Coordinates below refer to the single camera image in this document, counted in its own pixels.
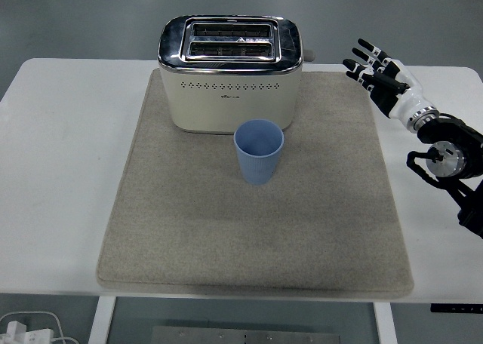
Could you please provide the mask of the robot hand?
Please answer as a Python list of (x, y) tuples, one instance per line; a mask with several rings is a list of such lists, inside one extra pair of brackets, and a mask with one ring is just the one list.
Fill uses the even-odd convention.
[(376, 107), (387, 117), (399, 120), (415, 133), (423, 119), (438, 116), (437, 109), (423, 96), (423, 87), (400, 60), (360, 38), (360, 48), (353, 48), (358, 63), (345, 59), (346, 75), (358, 82)]

